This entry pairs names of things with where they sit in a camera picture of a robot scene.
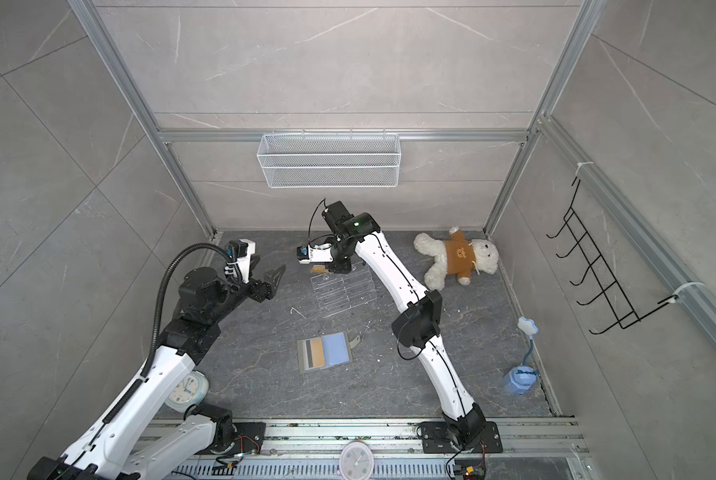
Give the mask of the clear acrylic organizer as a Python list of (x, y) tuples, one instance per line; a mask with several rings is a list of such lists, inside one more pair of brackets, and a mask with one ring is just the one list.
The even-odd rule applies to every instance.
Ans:
[(372, 271), (363, 264), (353, 265), (347, 274), (315, 275), (311, 284), (324, 318), (369, 304), (377, 298)]

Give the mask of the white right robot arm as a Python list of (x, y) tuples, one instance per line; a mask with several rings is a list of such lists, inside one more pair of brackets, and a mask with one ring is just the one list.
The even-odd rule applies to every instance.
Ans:
[(414, 277), (370, 214), (354, 215), (337, 201), (325, 205), (322, 216), (331, 233), (324, 245), (300, 247), (300, 261), (321, 264), (331, 273), (346, 273), (352, 268), (353, 257), (358, 256), (371, 268), (399, 311), (392, 323), (396, 346), (411, 351), (402, 358), (421, 362), (439, 397), (447, 434), (455, 448), (474, 448), (487, 420), (446, 351), (440, 329), (441, 293), (427, 289)]

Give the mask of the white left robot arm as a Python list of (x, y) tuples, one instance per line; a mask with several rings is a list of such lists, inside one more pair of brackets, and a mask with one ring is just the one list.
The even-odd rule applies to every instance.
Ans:
[(172, 319), (147, 360), (115, 402), (59, 457), (42, 457), (30, 479), (162, 479), (188, 457), (225, 454), (239, 445), (230, 410), (192, 401), (170, 434), (136, 451), (150, 421), (192, 373), (221, 333), (220, 322), (245, 300), (272, 299), (284, 267), (234, 284), (211, 267), (190, 271), (179, 287)]

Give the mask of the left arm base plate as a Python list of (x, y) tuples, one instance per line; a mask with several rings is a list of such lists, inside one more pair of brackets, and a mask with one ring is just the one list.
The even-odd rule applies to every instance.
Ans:
[(265, 422), (240, 422), (218, 425), (209, 450), (217, 455), (260, 453), (265, 439)]

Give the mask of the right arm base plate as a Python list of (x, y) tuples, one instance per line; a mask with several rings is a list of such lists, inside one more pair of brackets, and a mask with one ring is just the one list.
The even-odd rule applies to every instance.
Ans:
[(483, 426), (476, 426), (470, 433), (457, 433), (455, 427), (446, 422), (421, 422), (417, 425), (416, 433), (425, 454), (504, 452), (498, 426), (491, 421), (487, 421)]

